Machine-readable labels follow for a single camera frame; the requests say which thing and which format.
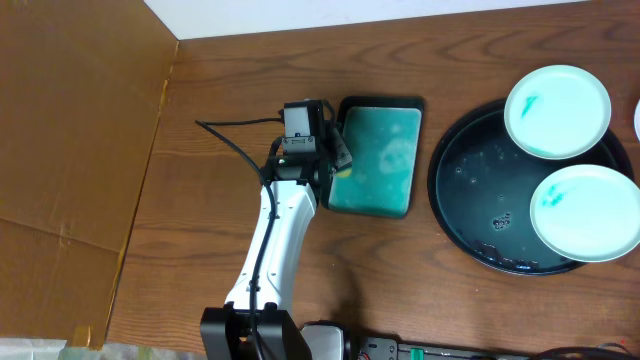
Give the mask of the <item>green yellow scrub sponge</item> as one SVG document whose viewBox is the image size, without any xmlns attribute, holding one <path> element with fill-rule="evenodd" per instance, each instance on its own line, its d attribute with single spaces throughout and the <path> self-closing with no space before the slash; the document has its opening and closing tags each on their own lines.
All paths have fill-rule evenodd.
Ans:
<svg viewBox="0 0 640 360">
<path fill-rule="evenodd" d="M 347 168 L 335 173 L 336 178 L 347 178 L 351 175 L 352 169 Z"/>
</svg>

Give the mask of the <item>white plate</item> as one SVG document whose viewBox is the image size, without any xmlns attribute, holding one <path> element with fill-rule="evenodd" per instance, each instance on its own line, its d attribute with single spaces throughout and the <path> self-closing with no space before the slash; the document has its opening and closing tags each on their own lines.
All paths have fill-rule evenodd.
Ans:
<svg viewBox="0 0 640 360">
<path fill-rule="evenodd" d="M 639 100 L 634 110 L 633 125 L 634 125 L 634 132 L 639 142 L 640 141 L 640 101 Z"/>
</svg>

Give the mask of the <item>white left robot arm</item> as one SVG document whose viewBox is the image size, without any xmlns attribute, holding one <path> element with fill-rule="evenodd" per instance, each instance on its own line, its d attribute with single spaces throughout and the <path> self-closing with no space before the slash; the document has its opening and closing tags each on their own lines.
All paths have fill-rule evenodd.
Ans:
<svg viewBox="0 0 640 360">
<path fill-rule="evenodd" d="M 308 226 L 316 213 L 318 171 L 330 159 L 326 141 L 295 132 L 274 141 L 258 170 L 259 219 L 240 275 L 221 307 L 208 307 L 200 334 L 210 359 L 350 359 L 349 333 L 331 322 L 298 327 L 294 282 Z"/>
</svg>

